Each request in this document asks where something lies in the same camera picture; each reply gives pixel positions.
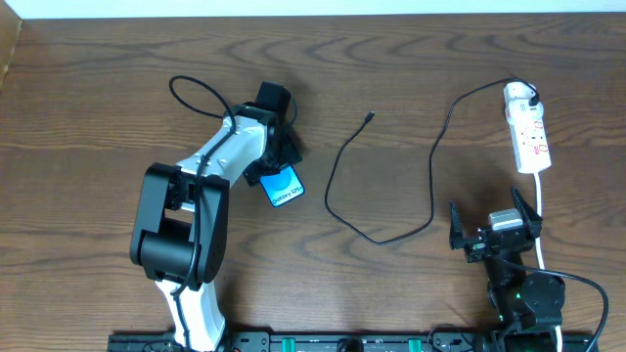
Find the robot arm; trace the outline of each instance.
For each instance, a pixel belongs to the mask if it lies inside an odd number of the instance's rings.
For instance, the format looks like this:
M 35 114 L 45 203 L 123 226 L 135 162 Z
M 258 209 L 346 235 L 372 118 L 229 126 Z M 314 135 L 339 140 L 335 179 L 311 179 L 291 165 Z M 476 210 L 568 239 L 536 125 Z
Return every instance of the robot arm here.
M 236 132 L 210 156 L 199 185 L 196 172 L 201 155 L 231 130 L 230 118 L 224 118 L 215 136 L 192 156 L 174 166 L 155 163 L 146 172 L 130 257 L 165 295 L 176 326 L 174 339 L 180 345 L 185 346 L 181 315 L 190 333 L 191 346 L 185 347 L 194 350 L 214 351 L 225 329 L 213 279 L 226 249 L 231 185 L 244 174 L 253 186 L 261 176 L 301 160 L 282 129 L 290 98 L 282 86 L 263 82 L 254 103 L 236 106 Z M 194 204 L 196 192 L 201 193 L 199 207 Z M 201 213 L 200 257 L 189 289 L 180 295 L 181 312 L 170 292 L 183 282 L 191 263 L 195 223 L 168 218 L 164 209 Z

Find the wood grain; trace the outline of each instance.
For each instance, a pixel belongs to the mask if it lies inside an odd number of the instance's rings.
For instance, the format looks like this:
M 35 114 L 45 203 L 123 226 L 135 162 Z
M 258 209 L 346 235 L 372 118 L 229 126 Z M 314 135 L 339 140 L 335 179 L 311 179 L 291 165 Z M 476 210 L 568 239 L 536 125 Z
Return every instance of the wood grain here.
M 374 122 L 337 171 L 334 210 L 377 239 L 427 217 L 429 148 L 451 102 L 516 74 L 546 106 L 554 166 L 542 174 L 550 268 L 611 299 L 603 351 L 626 326 L 626 15 L 32 21 L 0 95 L 0 349 L 104 350 L 114 331 L 171 326 L 163 297 L 128 258 L 146 168 L 174 163 L 219 122 L 182 108 L 167 80 L 190 74 L 233 103 L 262 80 L 298 100 L 303 198 L 281 209 L 235 184 L 217 281 L 227 319 L 274 330 L 487 327 L 480 265 L 447 244 L 448 199 L 468 229 L 511 206 L 515 171 L 498 89 L 460 104 L 434 158 L 435 218 L 374 247 L 326 213 L 338 147 Z M 220 112 L 205 92 L 193 104 Z M 526 263 L 535 263 L 525 255 Z M 602 305 L 567 283 L 563 329 L 592 331 Z

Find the white power strip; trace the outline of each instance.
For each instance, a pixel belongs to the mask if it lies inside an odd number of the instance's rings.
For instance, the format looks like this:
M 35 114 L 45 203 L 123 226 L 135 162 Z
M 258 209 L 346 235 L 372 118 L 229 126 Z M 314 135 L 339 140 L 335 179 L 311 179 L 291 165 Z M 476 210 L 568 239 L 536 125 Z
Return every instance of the white power strip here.
M 520 82 L 505 87 L 505 115 L 511 128 L 517 171 L 523 174 L 537 173 L 552 165 L 544 129 L 544 106 L 528 104 L 534 95 Z

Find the white power cord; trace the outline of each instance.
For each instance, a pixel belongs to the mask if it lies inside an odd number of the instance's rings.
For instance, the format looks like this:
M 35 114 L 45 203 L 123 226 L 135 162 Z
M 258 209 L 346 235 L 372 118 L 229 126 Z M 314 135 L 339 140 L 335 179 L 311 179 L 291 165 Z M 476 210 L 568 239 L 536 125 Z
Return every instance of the white power cord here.
M 543 205 L 542 205 L 542 197 L 541 197 L 541 180 L 539 179 L 539 172 L 533 173 L 535 176 L 535 190 L 537 193 L 537 214 L 541 216 L 543 213 Z M 541 239 L 535 239 L 535 250 L 537 251 L 537 263 L 539 264 L 539 269 L 546 269 L 546 265 L 544 264 L 544 255 L 541 250 Z M 563 349 L 563 335 L 560 331 L 560 326 L 555 327 L 555 333 L 557 335 L 557 352 L 561 352 Z

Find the power outlet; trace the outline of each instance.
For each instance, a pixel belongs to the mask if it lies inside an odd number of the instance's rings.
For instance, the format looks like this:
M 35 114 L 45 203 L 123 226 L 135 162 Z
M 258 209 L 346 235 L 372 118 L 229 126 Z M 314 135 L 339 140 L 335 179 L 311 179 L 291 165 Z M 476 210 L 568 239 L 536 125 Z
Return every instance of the power outlet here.
M 505 116 L 511 129 L 517 171 L 532 174 L 547 169 L 552 161 L 543 121 L 543 104 L 529 106 L 535 92 L 520 82 L 507 84 L 504 93 Z

